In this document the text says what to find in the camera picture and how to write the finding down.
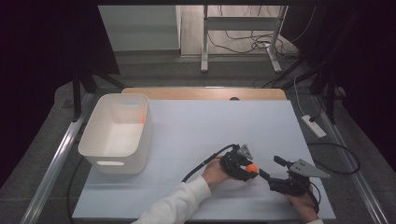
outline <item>cable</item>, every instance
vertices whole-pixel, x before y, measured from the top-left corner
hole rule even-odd
[[[81,157],[79,159],[78,164],[77,164],[77,166],[76,166],[76,168],[75,168],[75,170],[74,170],[74,172],[72,174],[72,177],[70,178],[69,186],[67,187],[67,194],[66,194],[67,216],[69,218],[70,223],[72,223],[72,224],[74,224],[75,222],[74,222],[74,220],[72,218],[72,211],[71,211],[71,208],[70,208],[70,189],[72,188],[73,181],[74,181],[74,178],[76,176],[76,172],[78,170],[78,167],[81,165],[81,162],[82,162],[83,159],[84,159],[84,157]]]
[[[271,37],[272,34],[269,35],[250,35],[250,36],[243,36],[243,37],[232,37],[228,35],[228,32],[225,31],[225,34],[227,35],[228,38],[234,39],[234,40],[240,40],[240,39],[250,39],[252,37]]]
[[[270,8],[269,8],[268,6],[266,6],[266,7],[267,7],[267,12],[268,12],[268,14],[272,17]]]
[[[227,50],[232,51],[232,52],[234,52],[234,53],[249,53],[249,52],[251,52],[251,51],[253,51],[253,50],[256,50],[256,49],[250,49],[250,50],[247,50],[247,51],[236,51],[236,50],[234,50],[234,49],[229,49],[229,48],[227,48],[227,47],[224,47],[224,46],[215,44],[215,43],[212,41],[212,38],[210,38],[209,32],[207,32],[207,37],[209,37],[210,42],[211,42],[215,47],[222,48],[222,49],[227,49]]]
[[[279,57],[279,58],[281,58],[281,59],[300,59],[300,58],[303,58],[303,57],[304,57],[304,56],[301,55],[300,53],[289,53],[289,54],[285,54],[285,53],[283,52],[283,47],[286,46],[286,45],[288,45],[289,43],[284,44],[283,41],[280,40],[280,39],[279,39],[279,41],[281,42],[280,51],[278,50],[279,47],[275,47],[275,48],[274,48],[274,49],[275,49],[275,53],[276,53],[276,57]]]
[[[314,8],[314,11],[311,15],[311,19],[310,22],[307,24],[307,26],[305,27],[304,31],[295,39],[291,40],[289,43],[286,43],[284,46],[291,44],[292,42],[295,42],[297,39],[301,38],[301,36],[303,36],[303,34],[306,32],[308,26],[310,25],[310,23],[313,20],[314,17],[314,13],[316,12],[316,8]],[[309,50],[306,53],[299,53],[298,56],[289,56],[289,55],[285,55],[282,52],[282,49],[284,46],[281,46],[281,52],[279,52],[276,49],[276,55],[280,55],[281,57],[286,57],[286,58],[305,58],[305,59],[316,59],[316,58],[320,58],[322,57],[321,55],[324,52],[327,52],[326,47],[328,46],[328,43],[332,43],[332,39],[337,35],[337,33],[339,32],[339,30],[346,24],[347,20],[346,20],[347,16],[344,16],[343,18],[341,18],[339,20],[339,22],[337,22],[337,26],[333,28],[333,30],[325,37],[325,39],[323,41],[321,41],[321,44],[318,46],[315,46],[313,49]]]
[[[315,121],[315,119],[317,119],[319,116],[320,116],[320,112],[321,112],[321,108],[323,107],[323,99],[324,99],[324,94],[323,94],[323,92],[324,91],[322,91],[322,93],[321,93],[321,100],[320,100],[320,106],[319,106],[319,112],[314,116],[314,117],[312,117],[312,118],[310,118],[309,119],[309,121],[311,121],[311,122],[314,122]]]
[[[303,34],[305,34],[306,30],[308,29],[309,25],[311,24],[312,19],[314,18],[316,10],[317,10],[317,7],[314,7],[314,10],[312,11],[311,19],[309,19],[309,22],[306,25],[305,29],[303,30],[303,32],[297,38],[289,41],[290,43],[293,43],[294,41],[298,40],[301,36],[303,36]]]
[[[275,81],[276,79],[277,79],[277,77],[274,78],[274,79],[272,79],[272,80],[270,80],[270,81],[268,81],[267,83],[265,83],[265,84],[261,87],[261,89],[264,89],[268,84],[270,84],[271,82]],[[261,79],[261,78],[257,78],[256,80],[253,81],[253,88],[254,88],[254,89],[257,89],[257,87],[256,87],[256,82],[259,81],[259,80],[262,80],[262,79]]]
[[[293,71],[300,63],[303,62],[303,59],[299,59],[297,62],[292,64],[287,70],[285,70],[280,77],[278,77],[273,83],[272,87],[275,87],[275,84],[278,83],[280,85],[280,80],[282,80],[286,75],[288,75],[291,71]]]
[[[256,39],[251,38],[251,39],[253,39],[253,43],[251,44],[251,47],[253,49],[267,49],[267,48],[269,48],[269,44],[271,43],[270,41],[259,40],[260,38],[265,38],[265,37],[272,37],[272,35],[261,35],[261,36],[258,36]]]
[[[218,11],[219,11],[220,16],[222,16],[222,6],[218,6]]]
[[[209,158],[207,158],[205,161],[203,161],[201,164],[199,164],[197,167],[195,167],[193,170],[191,170],[181,182],[186,182],[193,174],[195,174],[197,171],[199,171],[202,167],[210,163],[213,159],[215,159],[221,152],[223,152],[225,149],[230,148],[230,147],[236,147],[236,144],[231,144],[228,145],[227,147],[222,148],[220,151],[217,153],[213,154]]]
[[[251,6],[247,6],[247,12],[244,14],[244,16],[246,16],[248,13],[249,13],[249,11],[251,12]]]
[[[335,144],[335,143],[327,143],[327,142],[322,142],[322,143],[308,143],[307,145],[308,145],[308,146],[331,145],[331,146],[335,146],[335,147],[340,147],[340,148],[344,149],[345,151],[347,151],[347,152],[355,159],[355,162],[357,163],[357,167],[356,167],[355,170],[353,170],[353,171],[351,171],[351,172],[343,172],[343,171],[334,170],[333,168],[331,168],[331,167],[329,167],[329,166],[323,164],[322,162],[317,161],[317,160],[314,159],[314,162],[316,162],[317,164],[321,165],[322,167],[326,168],[327,170],[329,170],[329,171],[331,171],[331,172],[333,172],[333,173],[335,173],[335,174],[338,174],[338,175],[353,175],[353,174],[356,174],[356,173],[361,169],[361,161],[359,160],[358,156],[356,156],[356,155],[355,155],[349,148],[347,148],[347,147],[344,147],[344,146],[341,146],[341,145],[338,145],[338,144]]]
[[[262,11],[262,6],[259,8],[259,13],[257,13],[257,16],[260,16],[260,12]]]
[[[298,107],[300,108],[301,113],[303,114],[303,116],[305,116],[304,111],[301,109],[300,99],[298,97],[298,92],[297,92],[297,87],[296,87],[296,78],[297,78],[297,76],[294,77],[294,89],[296,90],[297,104],[298,104]]]
[[[310,189],[307,189],[306,194],[308,194],[308,196],[311,198],[312,202],[314,203],[314,210],[316,213],[318,213],[319,212],[319,202],[318,202],[317,198],[315,197],[314,193]]]
[[[318,192],[318,195],[319,195],[319,200],[318,200],[318,204],[320,204],[320,202],[321,202],[321,194],[320,194],[320,190],[318,189],[318,187],[314,184],[314,183],[312,183],[311,182],[311,185],[313,185],[314,187],[315,187],[315,189],[317,189],[317,192]]]

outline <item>white tabletop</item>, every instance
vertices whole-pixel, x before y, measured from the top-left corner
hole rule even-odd
[[[149,107],[153,133],[144,171],[104,175],[92,168],[73,218],[138,218],[190,170],[230,144],[247,144],[254,163],[272,177],[287,177],[286,168],[273,161],[275,155],[314,164],[289,101],[151,100]],[[335,218],[320,179],[311,181],[321,192],[319,216]],[[298,218],[284,196],[270,191],[268,183],[256,177],[216,186],[191,220]]]

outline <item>metal rod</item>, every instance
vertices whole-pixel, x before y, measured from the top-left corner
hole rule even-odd
[[[55,184],[56,179],[58,178],[59,173],[62,170],[64,165],[64,161],[67,158],[67,155],[70,151],[71,146],[75,140],[76,135],[87,116],[87,110],[89,105],[91,104],[93,98],[92,93],[86,93],[82,102],[82,113],[79,119],[76,122],[72,122],[69,128],[64,135],[64,139],[56,151],[52,162],[49,165],[47,172],[44,174],[43,179],[41,180],[40,185],[35,192],[35,195],[30,201],[28,208],[26,209],[25,214],[21,219],[22,223],[36,223],[43,207],[50,196],[50,192],[52,191],[53,185]]]
[[[208,69],[208,47],[207,47],[207,5],[204,6],[204,41],[201,52],[201,72],[206,73]]]
[[[318,99],[314,97],[315,102],[318,104]],[[321,111],[320,117],[323,119],[324,124],[328,128],[330,132],[330,137],[332,140],[339,145],[344,147],[347,146],[343,137],[341,136],[340,132],[338,131],[337,127],[332,124],[332,122],[326,116],[326,113]],[[346,153],[344,150],[340,150],[340,156],[343,160],[344,164],[348,171],[353,171],[355,167],[357,167],[357,163],[352,158],[349,153]],[[375,197],[374,192],[368,182],[366,181],[364,175],[361,172],[357,172],[356,174],[351,176],[356,189],[358,190],[359,194],[361,195],[368,212],[372,216],[374,223],[376,224],[388,224],[388,219],[386,218],[381,204],[379,203],[378,199]]]
[[[276,17],[209,17],[211,31],[273,31]]]
[[[270,52],[274,52],[277,37],[279,36],[280,28],[282,27],[283,19],[285,19],[286,6],[280,6],[279,15],[277,16],[276,26],[274,29],[273,37],[271,39],[270,46],[268,47]]]

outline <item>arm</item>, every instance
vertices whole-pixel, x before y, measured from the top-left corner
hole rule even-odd
[[[178,184],[169,196],[154,203],[134,223],[184,223],[210,195],[209,186],[198,176],[188,184]]]
[[[178,184],[169,196],[154,203],[134,224],[184,223],[198,209],[199,203],[211,195],[209,187],[228,178],[219,160],[214,159],[201,176],[190,183]]]
[[[291,196],[284,194],[289,199],[293,208],[300,214],[301,221],[306,224],[323,224],[314,210],[314,203],[308,194],[303,196]]]

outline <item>hand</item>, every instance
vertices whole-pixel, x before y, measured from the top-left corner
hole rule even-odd
[[[291,196],[289,194],[283,195],[285,195],[285,197],[289,199],[291,205],[300,214],[303,223],[319,219],[318,214],[315,212],[314,209],[315,205],[307,193],[303,196]]]
[[[209,187],[221,184],[224,180],[231,178],[221,167],[220,157],[216,157],[207,164],[202,177]]]

